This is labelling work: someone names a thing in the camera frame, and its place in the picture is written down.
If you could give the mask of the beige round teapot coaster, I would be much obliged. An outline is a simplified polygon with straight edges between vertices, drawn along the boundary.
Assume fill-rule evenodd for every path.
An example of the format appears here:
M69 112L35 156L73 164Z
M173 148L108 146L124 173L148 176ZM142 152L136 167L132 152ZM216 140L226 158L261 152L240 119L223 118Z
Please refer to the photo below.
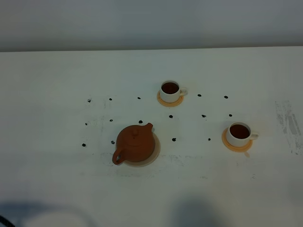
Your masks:
M153 138L154 138L155 146L153 153L151 154L150 157L148 157L146 160L141 162L124 161L124 164L132 167L144 167L154 162L160 154L160 141L155 133L153 133Z

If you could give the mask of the white teacup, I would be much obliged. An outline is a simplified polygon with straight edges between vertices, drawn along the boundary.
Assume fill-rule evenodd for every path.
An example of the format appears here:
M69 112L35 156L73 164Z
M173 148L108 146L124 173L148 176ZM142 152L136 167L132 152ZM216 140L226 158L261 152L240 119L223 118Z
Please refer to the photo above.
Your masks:
M226 133L227 142L234 147L244 147L251 140L258 139L259 134L252 131L252 129L243 122L232 123Z
M180 96L187 94L187 88L180 87L175 81L164 81L160 88L160 97L163 101L173 103L178 100Z

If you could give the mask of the orange coaster near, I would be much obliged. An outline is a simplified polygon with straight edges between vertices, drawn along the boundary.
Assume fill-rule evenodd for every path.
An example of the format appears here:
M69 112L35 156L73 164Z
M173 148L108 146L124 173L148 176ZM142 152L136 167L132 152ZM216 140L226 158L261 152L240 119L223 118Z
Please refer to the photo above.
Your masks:
M238 152L238 153L244 153L244 152L247 152L252 147L253 140L249 140L249 142L242 147L235 147L235 146L231 145L226 139L227 131L228 131L228 129L226 128L222 133L222 142L225 145L225 147L228 148L229 150Z

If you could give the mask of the brown clay teapot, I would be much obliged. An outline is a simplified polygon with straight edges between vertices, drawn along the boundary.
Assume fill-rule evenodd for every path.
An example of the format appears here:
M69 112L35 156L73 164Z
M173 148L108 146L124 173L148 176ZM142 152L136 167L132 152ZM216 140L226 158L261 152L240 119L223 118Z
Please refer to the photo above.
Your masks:
M155 149L153 125L131 125L120 131L116 139L116 150L112 162L119 165L124 161L142 162L147 160Z

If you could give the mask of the orange coaster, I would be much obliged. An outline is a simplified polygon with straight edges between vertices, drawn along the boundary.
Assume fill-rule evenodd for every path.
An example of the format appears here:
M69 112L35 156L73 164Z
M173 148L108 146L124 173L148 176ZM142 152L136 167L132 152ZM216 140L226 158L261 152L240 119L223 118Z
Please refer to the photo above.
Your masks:
M222 142L225 145L225 147L228 148L229 150L238 152L238 153L244 153L244 152L247 152L252 147L253 140L249 140L249 142L242 147L235 147L235 146L231 145L226 139L227 131L228 131L228 129L226 128L222 133Z
M180 104L183 102L184 97L183 97L183 96L180 96L180 97L178 98L177 101L175 101L175 102L173 102L173 103L169 103L169 102L165 102L165 101L163 101L163 100L161 99L161 97L160 97L160 91L159 91L159 92L157 93L157 100L158 100L158 102L159 102L162 106L165 106L165 107L175 107L175 106L180 105Z

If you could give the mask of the white teacup near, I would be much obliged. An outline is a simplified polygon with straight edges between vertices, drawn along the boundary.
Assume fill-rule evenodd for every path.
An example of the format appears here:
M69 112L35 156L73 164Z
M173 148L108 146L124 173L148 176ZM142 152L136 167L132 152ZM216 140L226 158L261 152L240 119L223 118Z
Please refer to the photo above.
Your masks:
M243 122L232 123L226 133L227 142L234 147L244 147L251 140L258 139L259 134L252 131L252 129Z

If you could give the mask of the white teacup far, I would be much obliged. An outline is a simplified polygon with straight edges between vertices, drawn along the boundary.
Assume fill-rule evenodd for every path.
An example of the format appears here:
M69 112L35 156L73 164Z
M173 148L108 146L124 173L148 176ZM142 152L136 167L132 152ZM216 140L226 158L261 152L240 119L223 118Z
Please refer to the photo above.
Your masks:
M160 88L160 97L163 101L173 103L178 100L180 96L187 94L187 88L180 87L175 81L164 81Z

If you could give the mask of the orange coaster far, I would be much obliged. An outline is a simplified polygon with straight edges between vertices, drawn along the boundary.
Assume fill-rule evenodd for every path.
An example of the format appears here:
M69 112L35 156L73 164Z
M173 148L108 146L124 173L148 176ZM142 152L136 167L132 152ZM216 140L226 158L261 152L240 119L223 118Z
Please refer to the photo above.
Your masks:
M169 103L169 102L165 102L165 101L163 101L163 100L161 99L161 97L160 97L160 91L159 91L159 92L157 93L157 100L158 100L158 102L159 102L162 106L165 106L165 107L175 107L175 106L180 105L180 104L183 102L184 97L183 97L183 96L180 96L180 97L178 98L177 101L175 101L175 102L173 102L173 103Z

